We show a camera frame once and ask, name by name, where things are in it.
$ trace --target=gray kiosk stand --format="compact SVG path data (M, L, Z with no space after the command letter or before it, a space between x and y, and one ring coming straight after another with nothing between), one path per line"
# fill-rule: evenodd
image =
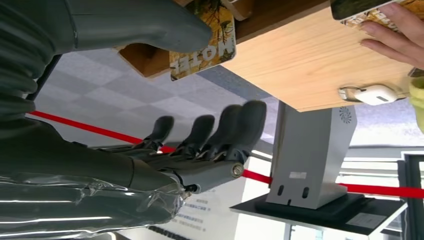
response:
M233 212L369 239L406 208L403 200L347 193L335 183L357 125L355 108L297 112L280 102L269 194Z

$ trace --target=human hand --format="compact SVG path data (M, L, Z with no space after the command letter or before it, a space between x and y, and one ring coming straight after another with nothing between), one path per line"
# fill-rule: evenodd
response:
M375 39L364 39L361 45L390 59L424 70L424 22L398 3L380 7L403 33L396 33L376 22L362 23L362 29Z

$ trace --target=plastic wrap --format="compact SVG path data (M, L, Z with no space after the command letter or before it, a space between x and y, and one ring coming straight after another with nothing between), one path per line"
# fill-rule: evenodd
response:
M0 239L88 238L163 224L184 205L178 184L133 191L90 177L0 172Z

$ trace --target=black base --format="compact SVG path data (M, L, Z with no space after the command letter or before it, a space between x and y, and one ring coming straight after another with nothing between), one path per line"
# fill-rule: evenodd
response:
M257 201L255 208L263 211L271 211L293 218L315 219L320 221L340 221L353 217L361 208L374 198L366 198L362 194L348 193L338 199L321 206L318 209L309 209L297 206L281 205L276 203Z
M266 199L267 194L237 204L231 207L231 209L237 213L308 228L320 230L333 229L369 236L383 230L406 207L403 201L368 198L363 195L350 193L316 210L266 203ZM377 224L369 224L367 226L348 224L359 213L377 215L384 219L378 221Z

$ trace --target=wooden shelf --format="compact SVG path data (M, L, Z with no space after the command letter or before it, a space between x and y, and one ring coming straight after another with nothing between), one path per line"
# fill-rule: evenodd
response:
M326 0L257 0L236 37L236 57L223 66L301 112L350 105L340 87L409 92L412 67L360 46L369 36L334 20ZM137 44L122 51L145 77L169 71L167 51Z

